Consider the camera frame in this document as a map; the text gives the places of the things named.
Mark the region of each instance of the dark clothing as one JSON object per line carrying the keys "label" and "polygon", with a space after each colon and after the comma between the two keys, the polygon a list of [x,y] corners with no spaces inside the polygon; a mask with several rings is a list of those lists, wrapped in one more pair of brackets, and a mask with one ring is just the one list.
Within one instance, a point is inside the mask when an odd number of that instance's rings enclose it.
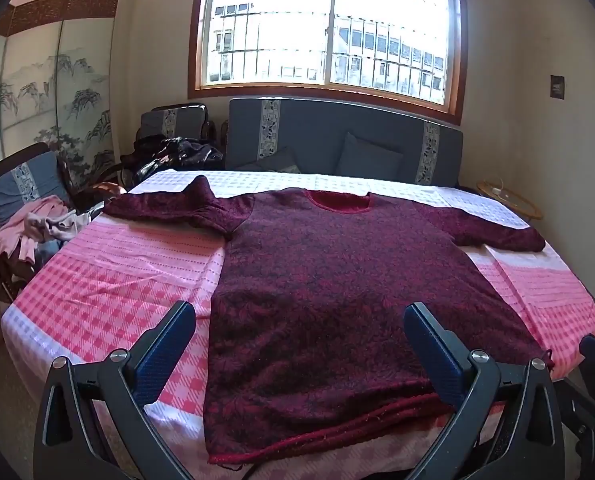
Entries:
{"label": "dark clothing", "polygon": [[450,411],[404,335],[402,315],[415,301],[499,362],[544,354],[458,248],[540,251],[533,228],[375,194],[285,189],[218,199],[203,176],[180,193],[123,195],[105,212],[188,221],[230,241],[210,316],[210,463],[348,446]]}

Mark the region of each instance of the table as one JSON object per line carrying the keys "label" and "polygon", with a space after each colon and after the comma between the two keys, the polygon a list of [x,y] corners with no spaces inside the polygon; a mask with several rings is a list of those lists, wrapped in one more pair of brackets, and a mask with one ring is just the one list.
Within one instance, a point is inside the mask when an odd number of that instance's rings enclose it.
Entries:
{"label": "table", "polygon": [[504,204],[519,216],[523,216],[530,220],[541,220],[544,218],[544,214],[540,208],[529,199],[524,198],[519,193],[516,193],[507,187],[498,187],[490,182],[481,180],[477,183],[477,188],[482,195],[497,200],[497,202]]}

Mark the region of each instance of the window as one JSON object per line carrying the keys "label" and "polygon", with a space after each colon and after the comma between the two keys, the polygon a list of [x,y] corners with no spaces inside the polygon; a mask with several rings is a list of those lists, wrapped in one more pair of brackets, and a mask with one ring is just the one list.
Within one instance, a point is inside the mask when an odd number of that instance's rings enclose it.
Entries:
{"label": "window", "polygon": [[357,100],[459,123],[465,5],[194,0],[190,98],[269,94],[270,85],[277,94]]}

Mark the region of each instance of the brown wooden window frame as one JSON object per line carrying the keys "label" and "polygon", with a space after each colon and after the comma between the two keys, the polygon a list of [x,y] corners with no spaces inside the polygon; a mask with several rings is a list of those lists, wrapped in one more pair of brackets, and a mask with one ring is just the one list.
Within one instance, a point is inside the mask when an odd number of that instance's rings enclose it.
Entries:
{"label": "brown wooden window frame", "polygon": [[450,17],[449,56],[447,66],[447,89],[443,105],[422,99],[381,91],[374,88],[352,87],[329,83],[309,85],[305,83],[260,82],[231,83],[219,86],[202,86],[202,17],[203,0],[193,0],[191,9],[191,36],[189,45],[188,98],[236,96],[294,96],[341,100],[378,107],[402,110],[408,113],[432,118],[446,123],[460,125],[466,87],[466,67],[468,61],[468,19],[466,0],[453,0],[453,15]]}

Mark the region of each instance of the metal bolt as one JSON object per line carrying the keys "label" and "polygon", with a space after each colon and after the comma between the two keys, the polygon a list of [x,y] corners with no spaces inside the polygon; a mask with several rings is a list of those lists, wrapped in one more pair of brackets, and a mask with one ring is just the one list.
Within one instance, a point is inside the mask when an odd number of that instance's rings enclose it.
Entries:
{"label": "metal bolt", "polygon": [[533,365],[533,368],[537,368],[538,370],[544,370],[544,368],[546,368],[546,364],[542,359],[533,359],[531,364]]}
{"label": "metal bolt", "polygon": [[51,366],[53,366],[56,369],[60,369],[65,364],[66,364],[66,357],[60,356],[60,357],[56,357],[55,359],[53,359],[53,363]]}
{"label": "metal bolt", "polygon": [[473,350],[471,357],[476,363],[485,363],[489,360],[489,355],[484,350]]}
{"label": "metal bolt", "polygon": [[109,358],[114,363],[119,363],[120,361],[124,361],[124,359],[127,358],[127,351],[124,348],[118,348],[117,350],[111,352]]}

